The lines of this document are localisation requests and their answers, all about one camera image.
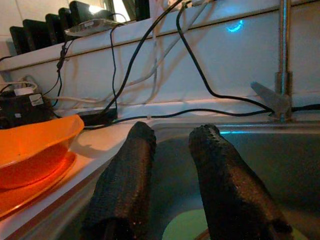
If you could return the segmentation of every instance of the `orange plate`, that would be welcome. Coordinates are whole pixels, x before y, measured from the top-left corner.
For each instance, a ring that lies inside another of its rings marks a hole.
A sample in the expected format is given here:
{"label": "orange plate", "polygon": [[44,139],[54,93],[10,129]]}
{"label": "orange plate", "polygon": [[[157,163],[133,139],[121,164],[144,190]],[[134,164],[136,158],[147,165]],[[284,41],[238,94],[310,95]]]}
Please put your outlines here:
{"label": "orange plate", "polygon": [[0,218],[15,212],[52,188],[67,174],[75,160],[76,155],[73,152],[68,152],[58,169],[46,178],[24,187],[0,189]]}

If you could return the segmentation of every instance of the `white cable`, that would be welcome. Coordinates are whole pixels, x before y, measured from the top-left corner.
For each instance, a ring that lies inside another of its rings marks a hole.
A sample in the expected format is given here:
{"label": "white cable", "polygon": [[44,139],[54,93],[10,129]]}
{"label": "white cable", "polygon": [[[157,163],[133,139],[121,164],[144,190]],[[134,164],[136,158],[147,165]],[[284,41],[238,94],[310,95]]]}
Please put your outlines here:
{"label": "white cable", "polygon": [[15,85],[15,84],[31,84],[34,86],[32,88],[33,91],[38,88],[38,85],[31,81],[10,81],[10,82],[4,82],[4,83],[0,82],[0,85]]}
{"label": "white cable", "polygon": [[[182,32],[185,33],[192,25],[193,23],[196,21],[196,19],[199,17],[199,15],[202,13],[202,11],[205,9],[205,7],[207,6],[208,1],[204,1],[201,6],[199,7],[198,11],[194,14],[194,16],[187,22],[186,26],[182,28]],[[168,48],[163,52],[163,54],[161,55],[161,57],[156,61],[156,64],[153,66],[153,68],[151,69],[151,71],[143,76],[138,78],[137,80],[128,82],[125,86],[125,88],[139,84],[145,80],[147,80],[148,78],[150,78],[157,70],[157,68],[160,66],[161,62],[165,59],[165,57],[168,55],[168,53],[171,51],[171,49],[177,44],[177,42],[180,40],[180,36],[178,35],[174,41],[172,41],[172,43],[168,46]],[[87,100],[85,98],[77,98],[77,97],[69,97],[69,96],[56,96],[56,97],[46,97],[48,99],[51,100],[68,100],[68,101],[76,101],[76,102],[81,102],[81,103],[87,103],[87,104],[98,104],[98,103],[102,103],[105,102],[106,100],[108,100],[111,96],[113,96],[113,93],[109,93],[106,97],[102,98],[102,99],[96,99],[96,100]]]}

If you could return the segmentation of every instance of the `sink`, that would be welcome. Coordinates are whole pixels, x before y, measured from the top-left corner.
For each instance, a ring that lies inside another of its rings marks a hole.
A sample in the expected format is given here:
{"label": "sink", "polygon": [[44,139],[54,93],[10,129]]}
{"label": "sink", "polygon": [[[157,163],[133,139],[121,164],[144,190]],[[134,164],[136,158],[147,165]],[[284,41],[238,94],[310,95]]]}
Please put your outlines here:
{"label": "sink", "polygon": [[[161,240],[175,217],[203,209],[197,170],[188,148],[189,133],[201,124],[161,123],[152,127],[157,148],[147,239]],[[288,222],[308,239],[320,239],[320,123],[231,123],[217,127],[262,179]],[[87,199],[93,186],[83,190]],[[86,204],[88,201],[82,201],[77,211],[72,211],[70,221],[55,235],[58,239],[78,239]]]}

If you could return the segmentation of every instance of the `orange plastic bowl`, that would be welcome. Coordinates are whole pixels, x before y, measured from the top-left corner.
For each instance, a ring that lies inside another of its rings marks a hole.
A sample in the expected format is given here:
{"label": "orange plastic bowl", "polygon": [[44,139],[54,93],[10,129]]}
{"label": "orange plastic bowl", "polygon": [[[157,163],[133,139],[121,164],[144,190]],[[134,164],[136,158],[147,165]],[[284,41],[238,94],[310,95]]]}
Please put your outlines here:
{"label": "orange plastic bowl", "polygon": [[84,128],[78,115],[0,130],[0,188],[37,182],[53,173]]}

